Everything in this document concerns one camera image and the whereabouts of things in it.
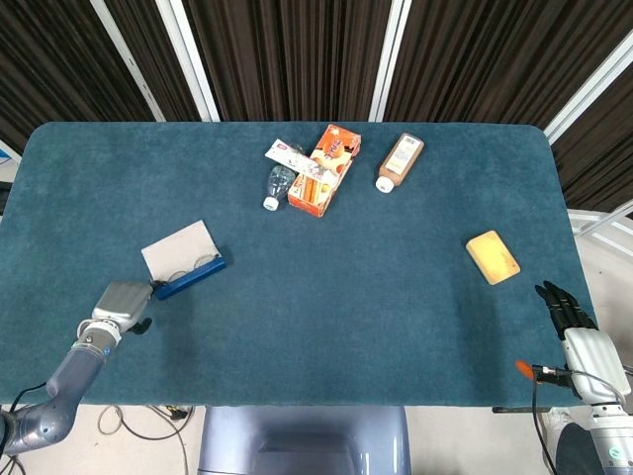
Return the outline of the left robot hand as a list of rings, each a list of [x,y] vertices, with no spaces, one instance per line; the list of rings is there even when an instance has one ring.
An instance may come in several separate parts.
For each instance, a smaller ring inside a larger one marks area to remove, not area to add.
[[[147,283],[113,281],[93,309],[92,318],[115,325],[120,334],[144,334],[152,319],[143,312],[153,293],[154,288]]]

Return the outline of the blue glasses case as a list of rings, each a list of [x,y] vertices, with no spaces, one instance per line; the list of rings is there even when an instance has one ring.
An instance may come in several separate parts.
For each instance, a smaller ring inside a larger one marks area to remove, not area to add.
[[[220,257],[213,262],[174,282],[167,281],[172,273],[191,269],[199,257],[216,253]],[[225,258],[202,220],[144,247],[141,255],[151,277],[153,295],[160,301],[176,295],[227,266]]]

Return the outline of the orange carton box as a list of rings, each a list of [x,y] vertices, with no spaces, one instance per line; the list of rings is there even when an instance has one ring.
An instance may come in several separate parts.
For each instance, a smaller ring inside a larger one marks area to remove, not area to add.
[[[289,204],[321,218],[360,151],[360,135],[329,124],[288,192]]]

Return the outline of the black wire-frame eyeglasses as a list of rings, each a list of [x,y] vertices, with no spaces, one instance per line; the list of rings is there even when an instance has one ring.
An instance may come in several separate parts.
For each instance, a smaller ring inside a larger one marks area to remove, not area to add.
[[[203,255],[203,256],[201,256],[201,257],[199,257],[199,258],[195,261],[195,263],[193,264],[193,267],[192,267],[191,269],[189,269],[189,270],[179,270],[179,271],[176,271],[176,272],[172,273],[172,274],[168,277],[167,281],[168,281],[169,283],[174,282],[175,280],[177,280],[177,279],[179,279],[179,278],[181,278],[181,277],[183,277],[183,276],[187,275],[188,273],[191,273],[191,272],[193,272],[194,270],[197,270],[198,268],[200,268],[200,267],[202,267],[202,266],[204,266],[204,265],[206,265],[206,264],[208,264],[208,263],[210,263],[210,262],[213,262],[213,261],[214,261],[214,260],[216,260],[218,257],[220,257],[220,255],[219,255],[218,253],[216,253],[216,254],[205,254],[205,255]]]

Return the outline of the blue grey robot torso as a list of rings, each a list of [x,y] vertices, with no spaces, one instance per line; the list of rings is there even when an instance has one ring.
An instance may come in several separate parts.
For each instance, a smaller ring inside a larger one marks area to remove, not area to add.
[[[208,406],[197,475],[412,475],[398,406]]]

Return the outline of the clear plastic bottle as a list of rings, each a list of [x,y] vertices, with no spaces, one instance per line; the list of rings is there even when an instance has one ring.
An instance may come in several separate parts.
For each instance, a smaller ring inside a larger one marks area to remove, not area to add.
[[[288,193],[296,179],[296,173],[281,164],[276,164],[270,171],[267,181],[267,192],[262,206],[267,211],[275,212],[280,200]]]

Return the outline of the teal table cloth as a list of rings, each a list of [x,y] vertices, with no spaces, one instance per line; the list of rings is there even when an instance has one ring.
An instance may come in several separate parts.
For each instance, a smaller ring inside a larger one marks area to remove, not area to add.
[[[528,125],[354,123],[321,218],[264,210],[276,139],[322,123],[48,123],[0,221],[0,403],[44,382],[110,282],[147,282],[147,245],[202,220],[227,266],[126,335],[95,404],[528,404],[517,360],[558,365],[535,286],[591,305],[551,148]],[[403,133],[424,141],[379,191]],[[496,231],[520,266],[490,285],[466,250]]]

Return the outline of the white toothpaste box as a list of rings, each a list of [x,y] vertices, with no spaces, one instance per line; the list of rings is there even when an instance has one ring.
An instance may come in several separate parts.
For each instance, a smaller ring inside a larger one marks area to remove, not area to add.
[[[330,169],[279,139],[272,143],[264,156],[320,183],[332,183],[337,179]]]

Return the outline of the brown bottle white cap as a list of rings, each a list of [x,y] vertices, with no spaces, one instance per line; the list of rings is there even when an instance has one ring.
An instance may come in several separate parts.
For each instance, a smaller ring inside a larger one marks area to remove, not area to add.
[[[407,177],[424,149],[424,141],[411,134],[403,133],[381,164],[375,182],[382,193],[391,193]]]

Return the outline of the white frame post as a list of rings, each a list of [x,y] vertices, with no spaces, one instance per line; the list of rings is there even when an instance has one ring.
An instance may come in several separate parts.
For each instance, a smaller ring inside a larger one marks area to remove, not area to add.
[[[156,122],[166,120],[105,0],[89,0]]]
[[[220,113],[196,45],[183,0],[154,0],[190,95],[203,122],[219,122]]]
[[[377,123],[385,118],[387,102],[400,54],[412,0],[392,0],[385,30],[368,121]]]
[[[633,64],[633,29],[547,125],[544,134],[549,145],[553,145],[631,64]]]

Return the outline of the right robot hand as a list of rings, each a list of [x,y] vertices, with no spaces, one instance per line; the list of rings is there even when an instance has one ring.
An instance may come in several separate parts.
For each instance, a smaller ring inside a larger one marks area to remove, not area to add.
[[[572,390],[584,404],[622,405],[631,387],[610,336],[566,290],[545,281],[535,287],[562,346],[562,367],[537,366],[535,379]]]

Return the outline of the orange tipped black connector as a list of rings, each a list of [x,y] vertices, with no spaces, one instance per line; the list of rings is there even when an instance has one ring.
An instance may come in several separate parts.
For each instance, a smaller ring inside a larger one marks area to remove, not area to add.
[[[524,360],[515,362],[516,369],[536,384],[552,384],[559,387],[573,386],[572,372],[568,369],[530,364]]]

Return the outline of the white metal rack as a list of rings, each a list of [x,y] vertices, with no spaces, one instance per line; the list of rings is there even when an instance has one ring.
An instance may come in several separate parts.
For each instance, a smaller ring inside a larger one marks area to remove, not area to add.
[[[568,216],[577,238],[633,255],[633,200],[609,213],[569,210]]]

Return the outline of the white blue board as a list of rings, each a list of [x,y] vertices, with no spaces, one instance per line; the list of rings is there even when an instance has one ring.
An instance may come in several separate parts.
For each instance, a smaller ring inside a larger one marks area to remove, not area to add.
[[[0,181],[13,183],[22,161],[22,156],[0,140]]]

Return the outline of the yellow sponge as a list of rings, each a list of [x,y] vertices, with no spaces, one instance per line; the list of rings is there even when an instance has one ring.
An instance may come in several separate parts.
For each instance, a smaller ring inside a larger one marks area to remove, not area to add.
[[[466,250],[490,285],[497,285],[520,272],[518,262],[494,230],[469,239]]]

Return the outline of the dark brown pleated curtain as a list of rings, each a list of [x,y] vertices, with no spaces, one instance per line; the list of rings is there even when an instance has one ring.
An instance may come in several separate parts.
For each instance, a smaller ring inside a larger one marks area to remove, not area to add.
[[[392,0],[183,0],[225,121],[364,121]],[[166,121],[201,121],[154,0],[105,0]],[[412,0],[386,122],[545,130],[633,29],[633,0]],[[153,121],[89,0],[0,0],[0,140]],[[633,64],[553,144],[572,208],[633,200]]]

